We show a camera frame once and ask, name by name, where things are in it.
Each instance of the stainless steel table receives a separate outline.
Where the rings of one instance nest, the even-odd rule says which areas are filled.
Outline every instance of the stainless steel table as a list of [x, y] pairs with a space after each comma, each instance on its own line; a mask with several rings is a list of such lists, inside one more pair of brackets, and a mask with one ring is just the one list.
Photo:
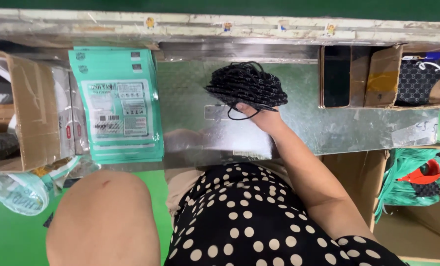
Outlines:
[[[229, 63], [216, 61], [158, 64], [164, 132], [164, 161], [104, 165], [146, 171], [277, 158], [271, 138], [251, 121], [226, 117], [227, 106], [207, 95], [211, 73]], [[280, 107], [284, 121], [317, 155], [433, 144], [439, 110], [318, 108], [318, 69], [306, 64], [262, 64], [288, 94]], [[232, 111], [232, 116], [242, 114]]]

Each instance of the teal mask package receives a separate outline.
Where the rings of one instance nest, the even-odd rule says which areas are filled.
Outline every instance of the teal mask package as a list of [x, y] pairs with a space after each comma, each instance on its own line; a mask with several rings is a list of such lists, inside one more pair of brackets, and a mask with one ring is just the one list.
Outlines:
[[164, 142], [156, 68], [148, 49], [75, 47], [90, 153], [100, 164], [161, 161]]

